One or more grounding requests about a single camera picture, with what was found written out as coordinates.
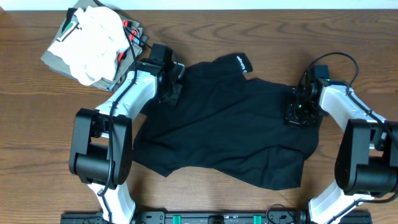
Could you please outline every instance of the black cylindrical joint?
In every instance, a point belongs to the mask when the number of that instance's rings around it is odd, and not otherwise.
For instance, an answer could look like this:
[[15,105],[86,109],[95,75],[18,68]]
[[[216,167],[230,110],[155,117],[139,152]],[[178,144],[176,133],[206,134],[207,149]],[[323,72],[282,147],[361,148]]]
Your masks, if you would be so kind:
[[98,159],[79,155],[76,161],[76,172],[79,177],[86,177],[97,180],[97,182],[106,182],[108,178],[109,161],[106,159]]
[[390,167],[358,166],[355,189],[392,192],[397,185],[397,171]]

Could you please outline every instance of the wooden table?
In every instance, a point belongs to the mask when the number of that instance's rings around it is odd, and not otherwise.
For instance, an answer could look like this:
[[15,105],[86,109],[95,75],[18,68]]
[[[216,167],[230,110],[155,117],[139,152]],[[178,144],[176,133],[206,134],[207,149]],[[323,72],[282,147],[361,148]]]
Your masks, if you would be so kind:
[[[129,11],[150,43],[169,45],[185,65],[245,52],[249,77],[296,84],[316,57],[344,51],[361,69],[357,95],[398,121],[397,11]],[[40,61],[65,12],[5,12],[0,22],[0,223],[59,223],[63,212],[93,212],[93,192],[68,170],[76,112],[111,93],[51,72]],[[335,79],[350,80],[351,62],[322,60]],[[145,117],[134,123],[135,133]],[[273,203],[303,207],[334,179],[342,132],[325,118],[320,143],[306,161],[302,187],[271,191],[213,169],[189,167],[164,178],[133,163],[127,180],[141,208],[168,211],[265,211]],[[375,223],[397,223],[398,202],[362,205]]]

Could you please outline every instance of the red object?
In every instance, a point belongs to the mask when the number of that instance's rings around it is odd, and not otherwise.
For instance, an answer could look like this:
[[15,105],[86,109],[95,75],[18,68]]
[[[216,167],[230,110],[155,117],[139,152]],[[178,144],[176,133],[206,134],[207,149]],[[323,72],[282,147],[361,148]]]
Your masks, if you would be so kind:
[[[128,27],[127,21],[123,20],[122,22],[123,22],[123,26],[128,29],[129,27]],[[132,34],[137,35],[137,31],[133,30],[131,32],[132,32]],[[129,35],[129,39],[130,39],[130,41],[134,40],[134,36],[130,34]],[[125,52],[119,53],[119,55],[118,55],[118,65],[120,64],[120,61],[122,60],[124,54],[125,54]]]

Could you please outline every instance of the black cloth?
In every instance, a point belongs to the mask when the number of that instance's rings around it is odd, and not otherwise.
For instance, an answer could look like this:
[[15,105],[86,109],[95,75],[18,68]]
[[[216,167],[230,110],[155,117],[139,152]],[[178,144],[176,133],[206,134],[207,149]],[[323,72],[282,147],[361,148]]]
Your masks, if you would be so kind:
[[167,177],[181,167],[214,168],[272,190],[299,187],[318,129],[284,124],[293,88],[258,78],[244,54],[185,71],[178,105],[149,101],[134,141],[134,160]]

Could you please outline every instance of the white plastic part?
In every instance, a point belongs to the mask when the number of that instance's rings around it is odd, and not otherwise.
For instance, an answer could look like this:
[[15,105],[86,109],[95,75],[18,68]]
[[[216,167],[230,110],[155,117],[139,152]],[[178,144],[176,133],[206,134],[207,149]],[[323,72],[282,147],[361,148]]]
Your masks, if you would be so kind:
[[[368,110],[369,108],[354,94],[353,89],[350,88],[349,90],[352,92],[351,95],[355,100]],[[346,86],[331,85],[324,87],[319,105],[333,117],[343,131],[345,131],[349,119],[365,119],[370,123],[376,122],[373,118],[366,115],[366,113],[346,95]],[[376,113],[373,114],[381,121],[385,120],[382,116]]]
[[[112,102],[130,85],[134,78],[134,71],[127,74],[127,78],[119,89],[103,104],[97,106],[95,109],[99,113],[109,115],[112,107]],[[119,103],[116,105],[113,116],[124,115],[134,120],[142,107],[152,99],[156,94],[157,79],[149,72],[138,71],[136,84],[128,90]],[[101,137],[108,138],[108,134],[103,133]]]
[[[108,211],[104,205],[101,197],[97,192],[104,188],[101,184],[88,184],[89,188],[93,190],[101,204],[103,211],[103,219],[109,221]],[[105,193],[106,203],[112,213],[112,223],[129,224],[136,209],[136,203],[131,199],[127,183],[118,185],[116,189],[108,189]]]
[[[344,209],[349,207],[354,200],[366,199],[372,200],[374,197],[365,194],[354,194],[352,196],[345,195],[344,191],[337,186],[336,181],[333,181],[329,187],[322,192],[317,198],[311,199],[308,204],[308,209],[310,212],[311,221],[317,224],[328,223],[333,216],[337,216]],[[340,222],[348,212],[352,211],[350,209],[344,215],[337,218],[332,224],[337,224]]]

